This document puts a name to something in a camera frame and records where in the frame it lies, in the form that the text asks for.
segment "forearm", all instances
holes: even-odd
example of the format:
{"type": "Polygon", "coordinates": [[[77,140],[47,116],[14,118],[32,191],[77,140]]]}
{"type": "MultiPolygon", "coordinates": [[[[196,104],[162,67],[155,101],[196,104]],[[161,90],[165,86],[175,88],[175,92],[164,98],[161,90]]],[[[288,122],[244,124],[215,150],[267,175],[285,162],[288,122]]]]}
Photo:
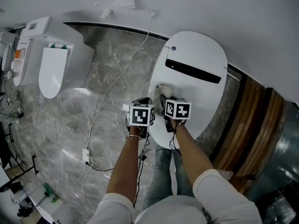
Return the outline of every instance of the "forearm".
{"type": "Polygon", "coordinates": [[[176,131],[176,137],[183,158],[183,164],[191,184],[205,171],[213,166],[205,152],[195,142],[186,127],[181,124],[176,131]]]}
{"type": "Polygon", "coordinates": [[[138,171],[138,138],[129,137],[110,177],[107,193],[118,193],[134,203],[138,171]]]}

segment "jeans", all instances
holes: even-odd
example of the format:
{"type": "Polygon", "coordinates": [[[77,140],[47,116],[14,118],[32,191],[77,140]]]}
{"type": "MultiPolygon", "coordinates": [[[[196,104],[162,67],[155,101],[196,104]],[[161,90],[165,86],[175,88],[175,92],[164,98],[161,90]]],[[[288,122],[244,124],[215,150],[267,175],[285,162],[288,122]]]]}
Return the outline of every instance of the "jeans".
{"type": "Polygon", "coordinates": [[[168,196],[173,195],[169,170],[171,154],[173,154],[176,166],[176,179],[178,183],[177,195],[194,197],[192,185],[188,179],[180,154],[176,150],[166,149],[157,145],[155,153],[156,164],[154,167],[154,177],[145,196],[143,210],[167,198],[168,196]]]}

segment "small object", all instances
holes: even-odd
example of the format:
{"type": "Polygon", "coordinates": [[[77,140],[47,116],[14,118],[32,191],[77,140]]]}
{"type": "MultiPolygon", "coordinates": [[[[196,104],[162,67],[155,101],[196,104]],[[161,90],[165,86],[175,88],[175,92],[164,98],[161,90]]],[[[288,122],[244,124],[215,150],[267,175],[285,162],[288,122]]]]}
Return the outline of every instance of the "small object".
{"type": "Polygon", "coordinates": [[[165,116],[172,119],[190,119],[191,103],[185,100],[167,99],[165,116]]]}
{"type": "Polygon", "coordinates": [[[89,150],[86,148],[83,148],[83,156],[82,156],[83,162],[89,163],[89,150]]]}
{"type": "Polygon", "coordinates": [[[126,111],[126,112],[129,112],[129,110],[130,110],[129,105],[123,104],[123,105],[122,105],[122,110],[124,110],[124,111],[126,111]]]}
{"type": "Polygon", "coordinates": [[[162,95],[164,95],[167,99],[170,99],[172,96],[172,87],[170,87],[169,85],[160,83],[159,85],[156,86],[160,93],[162,95]]]}
{"type": "Polygon", "coordinates": [[[25,57],[25,51],[26,51],[25,48],[22,48],[21,50],[16,50],[14,57],[17,59],[23,59],[25,57]]]}
{"type": "Polygon", "coordinates": [[[52,189],[47,183],[45,183],[45,184],[43,185],[43,187],[46,189],[46,192],[47,192],[49,195],[51,195],[51,194],[53,193],[53,189],[52,189]]]}
{"type": "Polygon", "coordinates": [[[15,75],[15,73],[13,72],[13,71],[8,71],[7,72],[7,75],[5,75],[6,77],[7,77],[7,79],[9,80],[9,79],[11,79],[11,78],[14,78],[14,75],[15,75]]]}
{"type": "Polygon", "coordinates": [[[21,101],[17,99],[14,103],[18,107],[18,113],[21,113],[21,101]]]}
{"type": "Polygon", "coordinates": [[[149,127],[155,120],[155,106],[131,104],[129,109],[130,125],[149,127]]]}
{"type": "Polygon", "coordinates": [[[52,201],[51,201],[51,203],[55,203],[55,202],[57,202],[57,200],[59,199],[59,197],[58,196],[55,196],[55,197],[53,197],[53,199],[52,199],[52,201]]]}
{"type": "Polygon", "coordinates": [[[103,11],[103,13],[102,13],[100,19],[101,19],[102,21],[106,20],[106,19],[108,18],[108,16],[109,16],[111,13],[112,13],[112,9],[109,8],[109,7],[106,8],[106,9],[103,11]]]}
{"type": "Polygon", "coordinates": [[[27,197],[27,194],[24,192],[24,190],[19,190],[17,193],[15,193],[11,196],[11,200],[14,204],[19,204],[26,197],[27,197]]]}

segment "toilet seat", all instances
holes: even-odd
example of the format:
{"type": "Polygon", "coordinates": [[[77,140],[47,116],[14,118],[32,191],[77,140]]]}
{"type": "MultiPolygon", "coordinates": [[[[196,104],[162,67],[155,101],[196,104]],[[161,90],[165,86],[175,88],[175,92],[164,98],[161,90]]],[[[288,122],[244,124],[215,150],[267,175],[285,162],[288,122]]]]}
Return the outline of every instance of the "toilet seat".
{"type": "Polygon", "coordinates": [[[54,98],[61,90],[68,59],[69,55],[66,49],[43,49],[38,83],[42,94],[46,98],[54,98]]]}

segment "white shirt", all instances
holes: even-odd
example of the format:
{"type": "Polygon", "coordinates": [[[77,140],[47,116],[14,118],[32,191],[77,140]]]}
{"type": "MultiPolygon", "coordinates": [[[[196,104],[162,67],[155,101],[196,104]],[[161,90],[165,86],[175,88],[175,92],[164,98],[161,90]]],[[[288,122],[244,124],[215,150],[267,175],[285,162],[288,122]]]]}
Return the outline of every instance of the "white shirt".
{"type": "MultiPolygon", "coordinates": [[[[226,181],[216,170],[200,175],[194,185],[195,198],[169,196],[138,215],[135,224],[261,224],[253,202],[226,181]]],[[[123,195],[106,194],[88,224],[131,224],[132,203],[123,195]]]]}

